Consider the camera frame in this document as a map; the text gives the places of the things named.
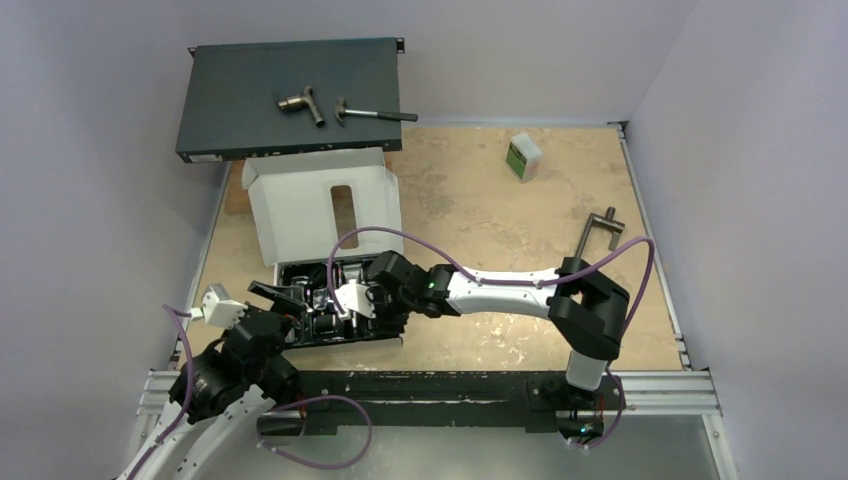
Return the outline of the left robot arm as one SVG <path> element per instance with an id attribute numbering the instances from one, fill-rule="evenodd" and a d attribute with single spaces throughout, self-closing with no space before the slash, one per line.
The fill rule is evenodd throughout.
<path id="1" fill-rule="evenodd" d="M 195 478 L 236 431 L 299 399 L 300 373 L 282 353 L 289 332 L 312 308 L 281 287 L 252 282 L 248 290 L 270 300 L 270 308 L 236 301 L 222 285 L 211 284 L 199 307 L 166 310 L 176 323 L 202 320 L 223 333 L 186 355 L 158 423 L 121 478 Z"/>

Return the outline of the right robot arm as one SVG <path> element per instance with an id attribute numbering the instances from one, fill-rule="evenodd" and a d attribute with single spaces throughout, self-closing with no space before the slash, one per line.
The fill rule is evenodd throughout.
<path id="1" fill-rule="evenodd" d="M 541 271 L 488 272 L 452 264 L 425 270 L 387 251 L 365 278 L 387 293 L 389 306 L 406 313 L 429 318 L 504 313 L 550 321 L 571 348 L 561 392 L 576 407 L 599 396 L 628 322 L 629 292 L 576 257 Z"/>

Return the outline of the white hair clipper kit box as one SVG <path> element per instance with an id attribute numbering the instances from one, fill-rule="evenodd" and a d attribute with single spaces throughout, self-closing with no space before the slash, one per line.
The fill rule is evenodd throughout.
<path id="1" fill-rule="evenodd" d="M 393 177 L 380 190 L 332 188 L 331 208 L 322 212 L 285 207 L 281 212 L 253 215 L 264 264 L 274 271 L 280 263 L 323 262 L 328 289 L 337 287 L 332 278 L 336 260 L 374 260 L 386 250 L 401 252 L 402 239 L 381 231 L 402 226 L 398 179 L 391 173 Z"/>

